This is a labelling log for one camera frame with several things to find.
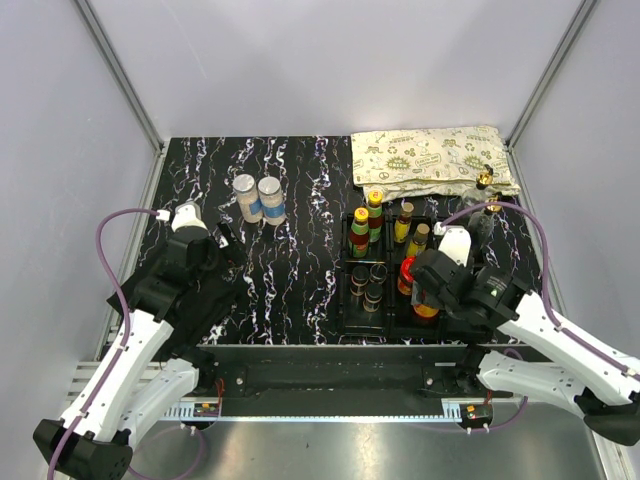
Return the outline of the red-lid chili sauce jar front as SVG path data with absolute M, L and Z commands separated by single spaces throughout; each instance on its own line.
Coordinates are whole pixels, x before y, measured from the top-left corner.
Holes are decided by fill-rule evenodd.
M 416 257 L 410 256 L 405 258 L 399 268 L 397 289 L 401 295 L 411 296 L 413 291 L 414 278 L 410 272 L 410 268 L 415 262 Z

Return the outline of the glass oil bottle gold spout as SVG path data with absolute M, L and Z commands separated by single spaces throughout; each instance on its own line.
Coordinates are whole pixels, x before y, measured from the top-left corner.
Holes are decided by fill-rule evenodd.
M 492 195 L 490 187 L 493 185 L 493 180 L 494 170 L 489 164 L 485 164 L 476 176 L 475 184 L 462 194 L 462 207 L 467 208 L 487 202 Z

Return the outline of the yellow-label beige-cap bottle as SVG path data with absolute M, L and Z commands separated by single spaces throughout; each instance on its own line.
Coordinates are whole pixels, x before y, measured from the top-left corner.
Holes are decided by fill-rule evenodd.
M 426 223 L 417 225 L 416 230 L 406 250 L 406 258 L 417 257 L 425 249 L 428 241 L 430 227 Z
M 411 202 L 405 202 L 401 206 L 399 215 L 394 223 L 394 242 L 403 244 L 409 234 L 414 205 Z

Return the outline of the yellow-cap green-label bottle front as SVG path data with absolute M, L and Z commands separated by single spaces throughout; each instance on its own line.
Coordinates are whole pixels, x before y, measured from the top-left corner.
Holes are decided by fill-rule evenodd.
M 354 218 L 348 236 L 348 248 L 353 258 L 364 258 L 368 251 L 370 239 L 369 212 L 365 207 L 354 211 Z

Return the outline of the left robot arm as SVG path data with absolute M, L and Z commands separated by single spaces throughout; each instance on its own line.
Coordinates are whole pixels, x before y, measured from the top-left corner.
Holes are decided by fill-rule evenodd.
M 191 223 L 117 289 L 123 323 L 114 343 L 72 404 L 33 433 L 49 478 L 122 478 L 173 405 L 214 388 L 214 357 L 198 345 L 229 315 L 241 292 L 232 272 L 245 260 L 230 225 L 209 232 Z

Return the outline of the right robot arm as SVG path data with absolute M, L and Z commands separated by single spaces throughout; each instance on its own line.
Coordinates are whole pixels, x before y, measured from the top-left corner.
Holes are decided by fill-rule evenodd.
M 527 363 L 473 347 L 453 374 L 460 393 L 472 397 L 486 388 L 517 393 L 578 416 L 612 442 L 638 444 L 638 358 L 559 315 L 502 269 L 474 272 L 441 251 L 427 250 L 409 272 L 428 306 L 514 337 L 550 361 Z

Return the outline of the yellow-cap green-label bottle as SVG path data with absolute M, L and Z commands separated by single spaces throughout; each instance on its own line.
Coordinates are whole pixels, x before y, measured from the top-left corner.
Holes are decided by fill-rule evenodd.
M 365 207 L 354 211 L 354 218 L 348 236 L 348 248 L 353 258 L 364 258 L 368 251 L 370 239 L 369 212 Z
M 383 194 L 380 190 L 371 190 L 367 194 L 366 208 L 368 210 L 369 243 L 376 243 L 381 236 L 381 229 L 384 223 L 382 212 Z

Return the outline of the red-lid chili sauce jar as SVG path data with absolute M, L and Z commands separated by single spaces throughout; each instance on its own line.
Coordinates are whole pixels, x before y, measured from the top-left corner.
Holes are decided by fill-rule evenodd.
M 410 268 L 415 262 L 416 257 L 410 256 L 405 258 L 399 268 L 397 289 L 401 295 L 411 296 L 413 291 L 414 278 L 410 272 Z
M 413 310 L 412 318 L 415 324 L 430 325 L 438 319 L 439 310 L 437 308 L 419 303 L 417 299 L 412 299 L 411 305 Z

